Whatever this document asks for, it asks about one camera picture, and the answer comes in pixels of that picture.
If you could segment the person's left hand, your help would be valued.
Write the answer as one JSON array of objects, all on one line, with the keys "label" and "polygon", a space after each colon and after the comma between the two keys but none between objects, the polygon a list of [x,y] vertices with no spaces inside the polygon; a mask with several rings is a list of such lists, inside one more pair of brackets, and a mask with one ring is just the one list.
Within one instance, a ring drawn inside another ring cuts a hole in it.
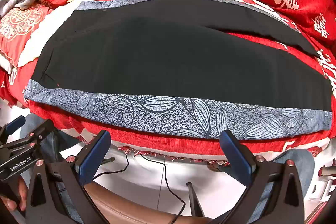
[{"label": "person's left hand", "polygon": [[7,192],[4,190],[1,190],[1,200],[4,202],[5,206],[9,211],[15,211],[17,208],[19,208],[20,211],[24,212],[26,210],[27,206],[27,194],[28,194],[28,188],[26,185],[26,182],[22,178],[22,176],[19,176],[14,180],[15,190],[14,192],[14,199],[11,199]]}]

